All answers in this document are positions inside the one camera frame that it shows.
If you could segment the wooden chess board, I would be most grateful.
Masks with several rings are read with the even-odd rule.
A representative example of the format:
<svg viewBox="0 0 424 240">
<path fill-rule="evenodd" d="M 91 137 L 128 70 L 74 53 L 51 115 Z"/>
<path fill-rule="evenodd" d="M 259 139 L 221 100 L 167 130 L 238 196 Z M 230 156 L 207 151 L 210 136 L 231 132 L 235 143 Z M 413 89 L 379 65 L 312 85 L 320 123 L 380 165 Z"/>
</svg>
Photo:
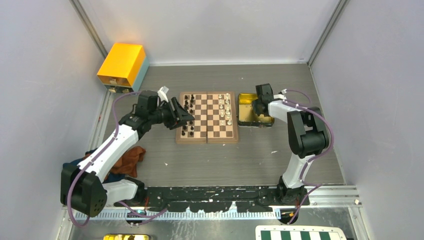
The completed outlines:
<svg viewBox="0 0 424 240">
<path fill-rule="evenodd" d="M 227 125 L 226 99 L 229 93 L 232 125 Z M 233 91 L 186 91 L 179 96 L 181 105 L 195 120 L 176 130 L 178 144 L 230 144 L 239 141 L 237 108 Z M 220 105 L 223 105 L 224 120 L 220 120 Z"/>
</svg>

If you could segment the gold tin tray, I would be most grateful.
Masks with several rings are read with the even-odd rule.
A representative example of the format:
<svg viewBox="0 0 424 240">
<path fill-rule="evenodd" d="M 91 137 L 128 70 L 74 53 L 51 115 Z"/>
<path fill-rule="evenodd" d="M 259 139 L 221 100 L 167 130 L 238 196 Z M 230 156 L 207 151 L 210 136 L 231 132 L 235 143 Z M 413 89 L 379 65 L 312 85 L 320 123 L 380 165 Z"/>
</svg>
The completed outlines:
<svg viewBox="0 0 424 240">
<path fill-rule="evenodd" d="M 273 117 L 264 116 L 263 114 L 257 115 L 253 111 L 252 101 L 257 98 L 255 93 L 240 93 L 237 96 L 237 124 L 240 127 L 271 128 L 274 125 L 275 120 Z"/>
</svg>

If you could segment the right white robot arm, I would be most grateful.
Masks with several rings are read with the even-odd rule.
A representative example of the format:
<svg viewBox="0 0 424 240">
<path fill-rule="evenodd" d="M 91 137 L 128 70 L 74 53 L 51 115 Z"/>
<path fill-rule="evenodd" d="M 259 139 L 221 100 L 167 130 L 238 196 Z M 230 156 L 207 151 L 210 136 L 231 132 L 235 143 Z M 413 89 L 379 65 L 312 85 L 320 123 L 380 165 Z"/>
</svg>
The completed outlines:
<svg viewBox="0 0 424 240">
<path fill-rule="evenodd" d="M 306 107 L 288 100 L 286 90 L 274 93 L 266 83 L 256 85 L 255 91 L 257 98 L 251 103 L 253 112 L 287 124 L 292 154 L 278 181 L 276 200 L 288 206 L 306 195 L 306 173 L 311 163 L 331 145 L 327 123 L 318 107 Z"/>
</svg>

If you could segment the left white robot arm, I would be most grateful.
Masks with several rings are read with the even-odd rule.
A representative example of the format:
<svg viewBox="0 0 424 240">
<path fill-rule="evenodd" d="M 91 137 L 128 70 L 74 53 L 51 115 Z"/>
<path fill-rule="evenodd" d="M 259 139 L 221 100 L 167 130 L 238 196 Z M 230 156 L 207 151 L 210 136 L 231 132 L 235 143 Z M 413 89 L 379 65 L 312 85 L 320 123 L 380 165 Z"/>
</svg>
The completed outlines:
<svg viewBox="0 0 424 240">
<path fill-rule="evenodd" d="M 77 165 L 66 164 L 60 177 L 60 201 L 69 214 L 78 211 L 96 217 L 106 206 L 127 200 L 141 206 L 146 200 L 144 184 L 129 177 L 105 182 L 110 170 L 130 147 L 137 143 L 153 125 L 163 124 L 174 130 L 194 121 L 176 97 L 167 97 L 168 88 L 135 92 L 134 109 L 116 119 L 115 129 L 89 157 Z"/>
</svg>

